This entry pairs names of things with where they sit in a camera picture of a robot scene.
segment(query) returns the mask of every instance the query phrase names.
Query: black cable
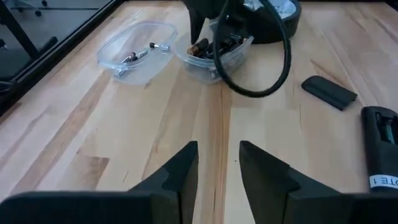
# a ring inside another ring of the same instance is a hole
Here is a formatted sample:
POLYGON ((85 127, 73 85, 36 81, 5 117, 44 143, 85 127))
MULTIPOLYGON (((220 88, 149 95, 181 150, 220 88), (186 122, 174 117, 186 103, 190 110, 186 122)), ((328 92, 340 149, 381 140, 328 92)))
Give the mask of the black cable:
POLYGON ((229 0, 225 1, 223 10, 220 14, 220 19, 217 25, 217 28, 214 33, 214 44, 213 44, 213 51, 214 51, 214 62, 217 68, 217 72, 220 75, 220 77, 224 80, 224 82, 236 93, 239 93, 241 95, 251 97, 251 98, 261 98, 265 97, 268 95, 273 94, 275 91, 277 91, 286 81, 286 78, 289 74, 290 71, 290 64, 292 63, 292 53, 291 53, 291 48, 290 48, 290 40, 287 37, 287 31, 285 24, 283 23, 282 19, 280 18, 278 12, 275 10, 273 5, 268 1, 268 0, 260 0, 260 2, 264 5, 265 9, 267 9, 277 22, 278 27, 280 28, 280 34, 282 35, 282 40, 283 40, 283 45, 284 45, 284 67, 282 70, 282 73, 280 74, 280 77, 278 80, 268 89, 264 91, 250 91, 247 89, 244 89, 237 84, 235 84, 231 77, 228 76, 228 74, 225 72, 224 66, 221 63, 220 59, 220 40, 219 36, 221 33, 221 27, 224 25, 227 13, 228 13, 228 8, 229 8, 229 0))

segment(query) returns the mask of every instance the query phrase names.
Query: plastic container lid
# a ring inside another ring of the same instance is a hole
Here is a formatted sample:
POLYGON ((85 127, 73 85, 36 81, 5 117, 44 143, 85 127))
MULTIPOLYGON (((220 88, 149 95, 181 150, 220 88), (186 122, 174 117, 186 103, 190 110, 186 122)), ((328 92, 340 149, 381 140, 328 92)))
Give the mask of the plastic container lid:
POLYGON ((97 52, 97 60, 114 72, 115 79, 145 84, 170 62, 176 37, 177 30, 171 24, 139 22, 108 40, 97 52), (151 42, 156 48, 149 47, 151 42))

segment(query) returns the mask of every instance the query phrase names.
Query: wooden table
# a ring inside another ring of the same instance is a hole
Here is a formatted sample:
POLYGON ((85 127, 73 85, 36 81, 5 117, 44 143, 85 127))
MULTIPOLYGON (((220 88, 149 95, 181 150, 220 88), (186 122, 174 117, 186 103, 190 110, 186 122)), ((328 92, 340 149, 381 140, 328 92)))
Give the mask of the wooden table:
MULTIPOLYGON (((114 82, 96 51, 142 20, 189 31, 180 2, 126 2, 0 118, 0 199, 28 190, 127 190, 190 140, 199 142, 194 223, 254 223, 239 169, 249 140, 342 192, 367 191, 360 110, 398 111, 398 13, 386 4, 303 3, 292 70, 267 98, 187 76, 177 57, 149 84, 114 82), (358 93, 344 112, 300 84, 321 75, 358 93)), ((282 68, 281 44, 256 45, 237 73, 260 90, 282 68)))

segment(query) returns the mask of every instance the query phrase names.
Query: clear plastic container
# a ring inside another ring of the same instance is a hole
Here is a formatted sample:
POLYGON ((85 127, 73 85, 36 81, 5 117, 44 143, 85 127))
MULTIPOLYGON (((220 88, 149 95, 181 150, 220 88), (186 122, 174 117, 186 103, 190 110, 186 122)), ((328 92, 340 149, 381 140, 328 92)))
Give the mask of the clear plastic container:
POLYGON ((170 62, 176 37, 177 30, 171 24, 139 22, 107 41, 97 53, 98 63, 121 82, 146 84, 170 62), (150 48, 151 42, 158 47, 150 48), (127 60, 133 52, 142 56, 127 60))
MULTIPOLYGON (((210 42, 213 40, 213 34, 211 32, 207 32, 204 36, 207 37, 210 42)), ((252 41, 253 37, 250 37, 238 48, 221 56, 221 61, 228 75, 232 75, 245 61, 252 41)), ((220 81, 221 77, 218 75, 214 60, 198 58, 187 54, 187 50, 190 46, 191 36, 189 33, 184 34, 175 44, 175 53, 182 60, 187 73, 191 77, 207 84, 220 81)))

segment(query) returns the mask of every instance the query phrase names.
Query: wooden tabletop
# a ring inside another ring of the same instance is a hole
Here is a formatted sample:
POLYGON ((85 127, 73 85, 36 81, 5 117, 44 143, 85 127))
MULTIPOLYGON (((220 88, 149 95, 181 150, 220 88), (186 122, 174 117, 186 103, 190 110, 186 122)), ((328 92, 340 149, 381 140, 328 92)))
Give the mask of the wooden tabletop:
MULTIPOLYGON (((29 190, 127 190, 190 140, 199 143, 194 223, 254 223, 239 169, 240 140, 342 192, 367 191, 360 110, 398 111, 398 13, 386 4, 303 3, 292 69, 272 96, 250 99, 187 76, 177 57, 145 86, 97 65, 110 37, 142 20, 189 32, 180 2, 126 2, 0 118, 0 200, 29 190), (321 75, 358 93, 344 112, 303 91, 321 75)), ((264 89, 281 44, 253 45, 237 71, 264 89)))

